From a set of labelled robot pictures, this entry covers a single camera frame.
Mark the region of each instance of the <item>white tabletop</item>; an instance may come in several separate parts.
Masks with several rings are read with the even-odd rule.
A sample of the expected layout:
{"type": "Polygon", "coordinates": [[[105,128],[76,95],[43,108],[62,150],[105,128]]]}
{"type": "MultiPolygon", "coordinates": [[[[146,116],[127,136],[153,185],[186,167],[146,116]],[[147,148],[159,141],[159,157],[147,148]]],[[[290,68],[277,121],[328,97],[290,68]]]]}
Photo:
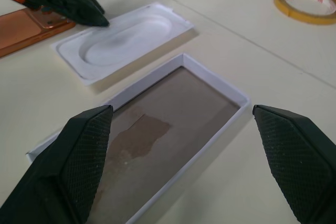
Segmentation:
{"type": "MultiPolygon", "coordinates": [[[[181,52],[243,90],[252,104],[308,116],[336,142],[336,77],[327,71],[336,64],[336,26],[294,21],[272,0],[98,1],[109,18],[159,1],[190,20],[199,35],[178,48],[162,47],[89,87],[50,48],[81,26],[0,59],[0,202],[29,167],[27,151],[70,117],[181,52]]],[[[0,5],[0,14],[20,8],[9,0],[0,5]]],[[[251,108],[138,223],[155,222],[298,223],[270,173],[251,108]]]]}

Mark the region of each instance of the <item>open box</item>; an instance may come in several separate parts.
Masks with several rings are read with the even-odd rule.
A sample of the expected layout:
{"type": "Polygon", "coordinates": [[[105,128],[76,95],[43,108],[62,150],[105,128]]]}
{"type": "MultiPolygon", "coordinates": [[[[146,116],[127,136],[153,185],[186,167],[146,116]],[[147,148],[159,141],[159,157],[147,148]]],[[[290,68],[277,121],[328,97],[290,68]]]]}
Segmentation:
{"type": "MultiPolygon", "coordinates": [[[[115,110],[87,223],[134,223],[249,105],[246,95],[181,54],[105,104],[115,110]]],[[[32,162],[58,134],[27,154],[32,162]]]]}

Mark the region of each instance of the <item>adhesive tape roll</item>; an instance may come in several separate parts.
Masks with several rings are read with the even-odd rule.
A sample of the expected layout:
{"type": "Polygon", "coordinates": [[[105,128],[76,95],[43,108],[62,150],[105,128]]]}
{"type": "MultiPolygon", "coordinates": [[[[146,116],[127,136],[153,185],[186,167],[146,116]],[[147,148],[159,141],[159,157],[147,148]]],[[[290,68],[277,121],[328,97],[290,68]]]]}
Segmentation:
{"type": "Polygon", "coordinates": [[[302,22],[336,23],[336,0],[274,0],[274,4],[287,16],[302,22]]]}

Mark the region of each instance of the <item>white plastic tray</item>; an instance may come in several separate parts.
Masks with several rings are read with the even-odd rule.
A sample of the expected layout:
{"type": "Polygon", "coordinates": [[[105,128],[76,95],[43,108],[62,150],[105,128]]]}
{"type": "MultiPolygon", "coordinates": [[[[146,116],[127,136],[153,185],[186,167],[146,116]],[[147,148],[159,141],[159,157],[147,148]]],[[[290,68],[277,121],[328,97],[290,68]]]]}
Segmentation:
{"type": "Polygon", "coordinates": [[[193,28],[159,3],[110,20],[108,28],[90,28],[52,47],[90,85],[193,28]]]}
{"type": "MultiPolygon", "coordinates": [[[[117,110],[179,67],[186,68],[191,73],[205,81],[212,88],[217,90],[219,93],[223,94],[231,101],[236,103],[239,106],[239,110],[227,121],[226,124],[223,125],[222,128],[220,128],[219,131],[217,131],[217,133],[213,135],[213,137],[203,146],[203,148],[175,174],[175,176],[173,176],[145,205],[143,205],[143,207],[132,218],[129,219],[129,221],[127,221],[127,224],[134,223],[136,220],[138,220],[138,218],[145,211],[147,211],[151,205],[153,205],[154,202],[157,201],[159,197],[186,172],[186,170],[219,138],[219,136],[222,135],[223,132],[242,115],[244,110],[250,104],[248,96],[238,90],[235,86],[231,85],[222,77],[205,68],[191,56],[181,54],[157,67],[145,77],[131,84],[102,105],[112,105],[113,108],[117,110]]],[[[29,161],[33,162],[34,159],[57,138],[58,134],[59,132],[50,136],[42,144],[38,145],[36,148],[27,153],[27,158],[29,161]]]]}

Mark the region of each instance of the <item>cardboard bottom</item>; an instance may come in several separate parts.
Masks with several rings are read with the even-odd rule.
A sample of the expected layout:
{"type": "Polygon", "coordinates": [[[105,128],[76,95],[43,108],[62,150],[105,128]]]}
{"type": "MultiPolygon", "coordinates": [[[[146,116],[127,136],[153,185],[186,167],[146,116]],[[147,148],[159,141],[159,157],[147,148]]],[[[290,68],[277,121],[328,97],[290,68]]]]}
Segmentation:
{"type": "Polygon", "coordinates": [[[183,67],[121,107],[87,224],[124,224],[239,110],[183,67]]]}

